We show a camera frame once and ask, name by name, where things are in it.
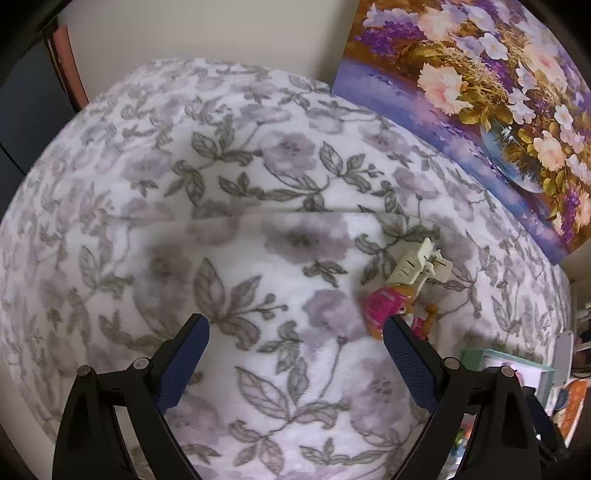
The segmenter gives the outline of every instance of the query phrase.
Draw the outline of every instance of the flower painting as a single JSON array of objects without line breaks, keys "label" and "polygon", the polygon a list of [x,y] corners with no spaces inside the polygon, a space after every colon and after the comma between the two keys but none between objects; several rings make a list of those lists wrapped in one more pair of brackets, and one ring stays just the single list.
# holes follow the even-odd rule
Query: flower painting
[{"label": "flower painting", "polygon": [[361,0],[333,90],[451,157],[553,263],[591,236],[591,92],[517,0]]}]

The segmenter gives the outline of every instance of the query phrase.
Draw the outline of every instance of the green box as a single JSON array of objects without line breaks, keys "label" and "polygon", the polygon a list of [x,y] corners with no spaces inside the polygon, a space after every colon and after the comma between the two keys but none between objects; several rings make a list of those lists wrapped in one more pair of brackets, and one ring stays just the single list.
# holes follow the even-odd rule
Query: green box
[{"label": "green box", "polygon": [[540,381],[536,386],[535,396],[538,398],[540,403],[545,406],[548,401],[548,395],[550,395],[550,389],[554,384],[554,369],[545,365],[530,362],[508,353],[498,352],[496,350],[484,349],[484,350],[464,350],[462,352],[462,364],[468,370],[484,370],[485,362],[490,359],[491,361],[510,362],[513,364],[520,364],[528,369],[534,368],[540,372]]}]

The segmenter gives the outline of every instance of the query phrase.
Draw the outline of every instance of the blue pad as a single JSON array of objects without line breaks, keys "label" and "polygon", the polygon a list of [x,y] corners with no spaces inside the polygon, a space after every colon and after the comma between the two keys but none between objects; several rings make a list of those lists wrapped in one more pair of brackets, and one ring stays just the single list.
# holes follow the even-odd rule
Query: blue pad
[{"label": "blue pad", "polygon": [[197,323],[160,377],[160,391],[156,398],[156,408],[162,415],[180,401],[208,341],[209,322],[203,315],[199,315]]},{"label": "blue pad", "polygon": [[384,324],[384,345],[398,367],[415,403],[431,415],[437,410],[435,378],[409,343],[398,325],[391,319]]}]

